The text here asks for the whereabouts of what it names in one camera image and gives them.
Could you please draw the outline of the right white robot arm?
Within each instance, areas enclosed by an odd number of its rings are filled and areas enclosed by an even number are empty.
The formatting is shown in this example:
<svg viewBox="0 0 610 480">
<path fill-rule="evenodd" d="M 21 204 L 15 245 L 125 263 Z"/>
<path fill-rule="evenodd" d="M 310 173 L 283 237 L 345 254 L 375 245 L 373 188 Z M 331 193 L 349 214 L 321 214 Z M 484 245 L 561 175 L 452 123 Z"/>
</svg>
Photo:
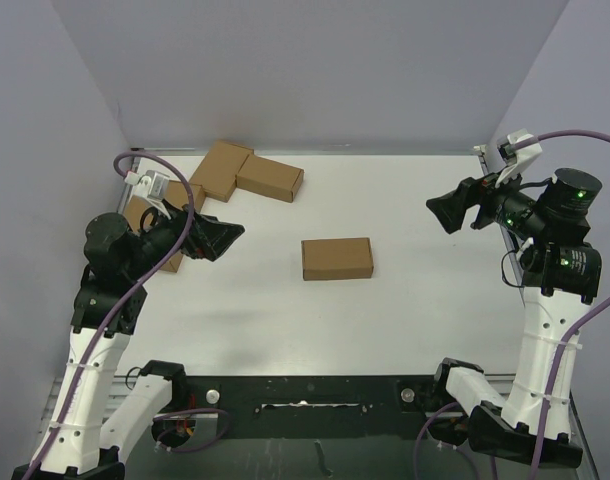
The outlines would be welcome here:
<svg viewBox="0 0 610 480">
<path fill-rule="evenodd" d="M 516 374 L 508 397 L 491 387 L 481 367 L 446 358 L 429 385 L 431 400 L 457 403 L 468 418 L 472 450 L 543 468 L 576 468 L 583 451 L 570 440 L 570 388 L 579 344 L 575 321 L 597 296 L 600 253 L 585 237 L 586 216 L 602 188 L 594 176 L 559 168 L 541 182 L 540 196 L 524 192 L 522 180 L 499 174 L 466 178 L 457 188 L 426 202 L 443 229 L 461 229 L 466 211 L 479 211 L 480 230 L 496 223 L 521 240 L 515 251 L 522 278 L 525 325 Z"/>
</svg>

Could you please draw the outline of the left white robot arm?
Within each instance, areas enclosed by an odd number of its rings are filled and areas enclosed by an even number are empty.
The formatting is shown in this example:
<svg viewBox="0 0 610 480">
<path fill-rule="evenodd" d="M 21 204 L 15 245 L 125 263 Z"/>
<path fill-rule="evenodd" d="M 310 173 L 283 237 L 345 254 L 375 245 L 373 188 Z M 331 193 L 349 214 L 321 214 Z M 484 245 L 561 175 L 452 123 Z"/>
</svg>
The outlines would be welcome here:
<svg viewBox="0 0 610 480">
<path fill-rule="evenodd" d="M 122 479 L 125 463 L 156 414 L 182 411 L 189 401 L 185 368 L 151 360 L 111 415 L 106 403 L 120 359 L 147 297 L 145 280 L 180 252 L 214 262 L 244 233 L 243 226 L 173 208 L 134 232 L 115 212 L 85 229 L 87 265 L 74 301 L 69 354 L 47 431 L 15 479 Z"/>
</svg>

